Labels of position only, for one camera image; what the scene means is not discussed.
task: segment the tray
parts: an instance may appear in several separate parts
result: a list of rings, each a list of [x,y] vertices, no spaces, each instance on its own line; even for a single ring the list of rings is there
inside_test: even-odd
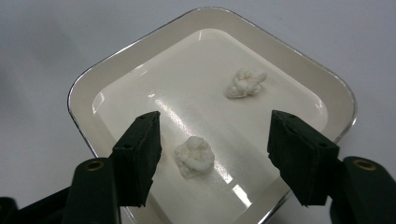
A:
[[[241,67],[265,69],[262,92],[229,99]],[[107,157],[134,119],[159,110],[163,155],[145,208],[133,223],[263,223],[289,195],[267,158],[273,109],[338,141],[356,118],[347,84],[330,70],[235,13],[198,8],[84,72],[69,112],[96,157]],[[185,179],[174,149],[203,137],[213,171]]]

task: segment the cotton ball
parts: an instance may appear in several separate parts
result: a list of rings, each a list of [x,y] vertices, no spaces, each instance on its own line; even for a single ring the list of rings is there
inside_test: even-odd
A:
[[[260,68],[241,68],[228,86],[226,95],[230,98],[240,98],[255,95],[262,90],[261,82],[267,78],[267,73]]]
[[[175,158],[181,174],[186,178],[207,173],[213,167],[215,155],[204,138],[191,136],[175,149]]]

